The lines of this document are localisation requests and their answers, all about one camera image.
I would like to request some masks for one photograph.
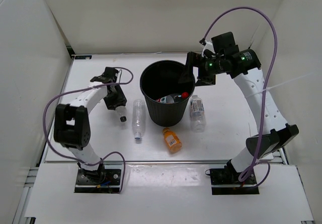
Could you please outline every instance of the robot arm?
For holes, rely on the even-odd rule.
[[[115,83],[119,71],[112,67],[106,67],[102,75],[91,79],[89,87],[100,84]],[[104,99],[109,110],[115,110],[120,115],[121,122],[126,121],[126,98],[119,85],[93,88],[82,92],[69,104],[59,104],[55,111],[54,139],[63,147],[84,163],[78,163],[83,174],[99,182],[102,178],[103,164],[88,166],[99,162],[101,159],[94,152],[91,144],[91,129],[89,114],[94,107]]]
[[[226,73],[231,76],[244,94],[255,118],[259,131],[261,122],[263,71],[255,52],[251,49],[239,51],[231,32],[213,37],[212,44],[204,42],[202,54],[189,52],[185,70],[179,83],[192,81],[193,67],[198,67],[196,86],[216,83],[216,75]],[[265,118],[262,143],[258,160],[288,144],[298,134],[296,125],[289,125],[278,110],[271,94],[266,91]],[[258,136],[246,140],[246,147],[227,163],[229,171],[235,176],[250,166]]]

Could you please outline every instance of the trash can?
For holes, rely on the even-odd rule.
[[[162,127],[171,127],[181,121],[189,97],[195,89],[193,82],[178,84],[184,65],[162,60],[149,65],[140,78],[140,89],[145,97],[147,109],[153,122]],[[172,93],[188,92],[189,96],[178,103],[160,103],[155,100]]]

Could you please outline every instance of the red object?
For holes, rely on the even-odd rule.
[[[182,99],[186,99],[189,96],[188,92],[183,92],[181,94]]]

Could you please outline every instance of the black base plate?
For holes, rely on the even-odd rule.
[[[211,190],[212,190],[212,195],[258,195],[259,190],[258,187],[252,188],[247,185],[256,185],[256,177],[255,173],[252,170],[252,175],[245,180],[245,183],[243,187],[240,187],[242,185],[241,182],[236,181],[236,182],[228,182],[228,181],[218,181],[215,176],[215,172],[222,172],[223,174],[225,173],[224,169],[210,169],[210,179],[211,179]]]
[[[105,169],[105,179],[101,183],[94,183],[83,175],[81,169],[78,170],[74,193],[106,193],[114,194],[120,191],[119,185],[121,181],[120,169]],[[109,185],[97,188],[99,184],[103,184],[107,181],[111,181]]]

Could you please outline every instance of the white table surface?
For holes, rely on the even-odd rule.
[[[121,194],[74,193],[75,163],[41,164],[26,210],[36,224],[301,224],[313,220],[295,166],[272,165],[259,195],[211,195],[208,165],[127,165]],[[258,180],[267,171],[256,166]]]
[[[152,122],[146,112],[146,131],[140,144],[135,143],[131,123],[132,106],[135,99],[144,99],[139,88],[139,79],[143,70],[150,64],[164,59],[186,62],[186,54],[121,54],[93,55],[92,59],[74,60],[65,91],[85,88],[89,80],[100,75],[106,66],[122,66],[134,73],[134,80],[122,86],[127,98],[127,122],[122,125],[115,111],[107,110],[102,100],[90,114],[91,145],[95,152],[103,157],[111,151],[121,152],[127,161],[206,161],[229,160],[244,147],[246,138],[257,134],[255,120],[238,86],[226,74],[217,76],[216,85],[196,87],[194,94],[202,100],[207,125],[204,133],[190,131],[189,109],[183,119],[171,127],[183,143],[182,149],[171,154],[163,139],[163,127]],[[122,82],[130,79],[123,72]],[[64,96],[62,103],[68,103],[78,94]],[[65,155],[70,152],[58,143],[54,147]],[[119,160],[111,156],[108,160]],[[46,162],[66,161],[49,150]]]

